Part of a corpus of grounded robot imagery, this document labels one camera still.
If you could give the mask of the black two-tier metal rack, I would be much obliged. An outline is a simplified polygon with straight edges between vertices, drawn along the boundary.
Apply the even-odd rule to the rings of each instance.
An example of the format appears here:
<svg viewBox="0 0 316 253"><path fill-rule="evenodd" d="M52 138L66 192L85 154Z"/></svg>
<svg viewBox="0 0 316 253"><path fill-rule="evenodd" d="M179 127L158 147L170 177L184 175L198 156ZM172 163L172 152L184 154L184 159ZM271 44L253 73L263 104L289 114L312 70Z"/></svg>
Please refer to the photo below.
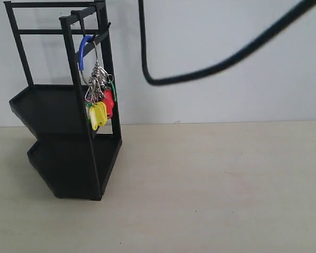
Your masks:
<svg viewBox="0 0 316 253"><path fill-rule="evenodd" d="M21 29L14 11L18 8L65 7L82 11L87 33L98 32L94 42L99 64L114 76L106 3L6 1L4 5L27 80L27 87L15 95L9 105L36 137L36 142L27 153L28 159L54 196L99 201L122 145L118 100L113 117L106 125L92 130L84 101L88 86L78 70L78 52L83 39L78 18L71 14L60 17L59 29ZM35 84L22 35L61 35L71 84ZM93 44L87 43L84 50L84 75L89 78L95 64Z"/></svg>

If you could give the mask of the bunch of colourful key tags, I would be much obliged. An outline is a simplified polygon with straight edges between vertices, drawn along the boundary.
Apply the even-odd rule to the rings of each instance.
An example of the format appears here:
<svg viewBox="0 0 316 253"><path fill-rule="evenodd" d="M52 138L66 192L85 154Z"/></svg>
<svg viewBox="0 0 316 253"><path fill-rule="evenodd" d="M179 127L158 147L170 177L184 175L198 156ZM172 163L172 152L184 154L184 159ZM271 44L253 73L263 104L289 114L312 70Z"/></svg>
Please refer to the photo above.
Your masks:
<svg viewBox="0 0 316 253"><path fill-rule="evenodd" d="M78 70L83 82L88 86L84 95L87 117L92 130L106 125L113 117L113 109L117 101L114 76L109 74L100 64L94 37L85 35L81 40L78 52ZM84 75L84 48L87 43L92 43L95 52L95 64L90 77Z"/></svg>

